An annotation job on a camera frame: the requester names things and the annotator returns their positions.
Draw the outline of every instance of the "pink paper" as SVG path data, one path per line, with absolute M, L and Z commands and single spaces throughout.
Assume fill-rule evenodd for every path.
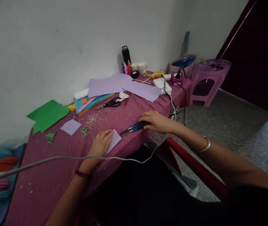
M 113 130 L 114 133 L 113 135 L 110 137 L 110 139 L 112 139 L 109 149 L 107 151 L 107 154 L 115 147 L 115 145 L 121 141 L 121 137 L 119 136 L 118 132 L 116 130 Z
M 73 135 L 74 132 L 81 126 L 81 123 L 71 119 L 66 122 L 60 129 L 68 133 L 69 135 Z
M 122 88 L 124 88 L 126 91 L 141 96 L 152 103 L 160 96 L 162 90 L 162 88 L 159 87 L 137 82 L 127 82 L 122 85 Z
M 85 103 L 77 112 L 80 113 L 85 107 L 88 106 L 89 103 L 91 103 L 92 101 L 94 101 L 95 98 L 97 98 L 98 96 L 96 97 L 92 97 L 87 103 Z
M 124 89 L 121 86 L 132 80 L 131 76 L 123 73 L 104 79 L 90 79 L 88 97 L 123 92 Z

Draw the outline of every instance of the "colored paper stack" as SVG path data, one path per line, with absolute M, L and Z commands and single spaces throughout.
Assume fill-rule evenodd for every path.
M 105 94 L 97 97 L 91 97 L 88 98 L 88 96 L 82 98 L 82 99 L 87 99 L 87 102 L 85 104 L 82 104 L 82 99 L 75 99 L 74 98 L 74 103 L 76 106 L 76 113 L 83 115 L 87 111 L 89 111 L 91 108 L 93 108 L 95 105 L 99 104 L 100 102 L 104 101 L 105 99 L 109 98 L 110 96 L 113 96 L 114 93 L 112 94 Z

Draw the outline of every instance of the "black thermos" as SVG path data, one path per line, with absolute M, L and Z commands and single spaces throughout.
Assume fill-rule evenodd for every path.
M 122 53 L 123 61 L 126 63 L 126 65 L 128 65 L 128 60 L 132 64 L 128 46 L 121 47 L 121 53 Z

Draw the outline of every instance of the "pink stool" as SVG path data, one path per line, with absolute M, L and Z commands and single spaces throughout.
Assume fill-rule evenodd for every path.
M 224 82 L 230 67 L 230 61 L 219 59 L 209 59 L 198 64 L 192 71 L 192 91 L 200 81 L 205 79 L 212 79 L 214 85 L 207 96 L 192 95 L 192 99 L 204 101 L 204 107 L 209 107 L 218 89 Z

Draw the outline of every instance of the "table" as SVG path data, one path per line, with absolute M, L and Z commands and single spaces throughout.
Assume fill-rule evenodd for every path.
M 189 79 L 184 79 L 183 87 L 187 93 L 186 103 L 192 104 L 192 87 Z M 171 86 L 172 99 L 176 105 L 184 106 L 184 90 L 180 86 Z M 98 114 L 92 130 L 86 137 L 82 137 L 80 127 L 72 136 L 60 130 L 75 111 L 58 121 L 43 134 L 32 135 L 30 132 L 28 144 L 21 166 L 46 159 L 53 156 L 84 157 L 87 155 L 94 136 L 106 129 L 115 129 L 119 134 L 138 122 L 145 111 L 157 110 L 168 116 L 172 109 L 171 101 L 167 95 L 161 95 L 154 103 L 151 103 L 135 94 L 130 94 L 126 107 L 123 102 L 119 107 L 90 110 L 81 117 L 83 127 L 90 115 Z M 46 134 L 56 132 L 54 142 L 47 143 Z M 139 149 L 140 145 L 152 135 L 151 130 L 139 130 L 122 137 L 122 140 L 109 152 L 107 157 L 126 158 Z M 44 225 L 57 205 L 60 197 L 74 177 L 74 171 L 78 169 L 82 161 L 57 160 L 20 172 L 16 182 L 12 201 L 9 207 L 5 225 Z M 102 182 L 104 182 L 122 163 L 121 160 L 104 160 L 94 170 L 90 185 L 84 196 L 88 196 Z

